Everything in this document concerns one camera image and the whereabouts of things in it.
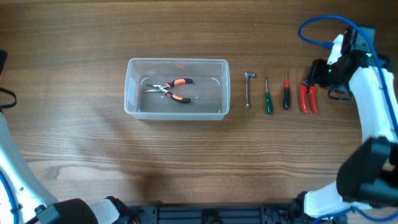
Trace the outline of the clear plastic container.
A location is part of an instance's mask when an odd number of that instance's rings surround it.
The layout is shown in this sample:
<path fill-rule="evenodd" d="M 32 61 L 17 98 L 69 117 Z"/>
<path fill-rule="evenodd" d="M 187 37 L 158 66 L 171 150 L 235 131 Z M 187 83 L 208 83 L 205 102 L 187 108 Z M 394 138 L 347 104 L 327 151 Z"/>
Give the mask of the clear plastic container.
<path fill-rule="evenodd" d="M 223 59 L 133 58 L 124 110 L 135 119 L 222 120 L 229 112 L 230 84 Z"/>

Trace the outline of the red handled snips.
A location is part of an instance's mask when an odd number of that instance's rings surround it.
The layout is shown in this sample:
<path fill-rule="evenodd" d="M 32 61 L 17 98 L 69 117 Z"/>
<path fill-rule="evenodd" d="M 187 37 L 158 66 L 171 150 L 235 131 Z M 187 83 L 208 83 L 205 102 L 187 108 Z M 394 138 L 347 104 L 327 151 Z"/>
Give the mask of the red handled snips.
<path fill-rule="evenodd" d="M 318 107 L 316 101 L 317 88 L 315 86 L 315 79 L 313 75 L 308 74 L 303 83 L 300 85 L 300 105 L 302 112 L 309 113 L 309 106 L 307 100 L 310 100 L 310 106 L 314 113 L 318 114 Z"/>

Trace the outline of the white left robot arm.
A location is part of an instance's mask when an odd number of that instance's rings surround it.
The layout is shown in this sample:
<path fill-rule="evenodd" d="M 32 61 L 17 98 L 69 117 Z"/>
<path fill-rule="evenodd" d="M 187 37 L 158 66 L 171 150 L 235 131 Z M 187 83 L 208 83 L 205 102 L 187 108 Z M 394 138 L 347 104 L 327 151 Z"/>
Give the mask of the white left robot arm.
<path fill-rule="evenodd" d="M 1 189 L 9 204 L 1 211 L 12 223 L 127 223 L 129 209 L 118 199 L 107 197 L 92 205 L 74 198 L 59 202 L 36 178 L 15 144 L 4 110 L 17 104 L 16 94 L 1 93 L 14 101 L 1 105 Z"/>

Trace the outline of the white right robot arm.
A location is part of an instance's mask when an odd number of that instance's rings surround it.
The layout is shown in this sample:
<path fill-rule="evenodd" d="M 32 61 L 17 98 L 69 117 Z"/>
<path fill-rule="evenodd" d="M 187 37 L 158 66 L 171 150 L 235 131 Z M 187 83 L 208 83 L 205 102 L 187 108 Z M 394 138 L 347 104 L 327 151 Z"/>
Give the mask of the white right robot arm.
<path fill-rule="evenodd" d="M 300 86 L 302 111 L 318 112 L 316 91 L 346 93 L 354 98 L 362 145 L 340 167 L 336 180 L 294 200 L 294 217 L 331 219 L 351 208 L 397 206 L 397 100 L 388 57 L 371 51 L 375 29 L 349 27 L 331 44 L 328 60 L 314 60 Z"/>

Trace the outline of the red and black screwdriver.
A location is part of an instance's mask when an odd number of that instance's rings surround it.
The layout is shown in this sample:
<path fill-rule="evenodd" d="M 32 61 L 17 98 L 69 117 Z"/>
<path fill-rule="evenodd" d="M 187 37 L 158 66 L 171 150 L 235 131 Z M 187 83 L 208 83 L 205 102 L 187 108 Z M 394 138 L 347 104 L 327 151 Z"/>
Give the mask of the red and black screwdriver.
<path fill-rule="evenodd" d="M 289 71 L 286 70 L 285 83 L 284 83 L 283 107 L 285 110 L 289 110 L 290 106 L 291 106 L 291 97 L 290 97 Z"/>

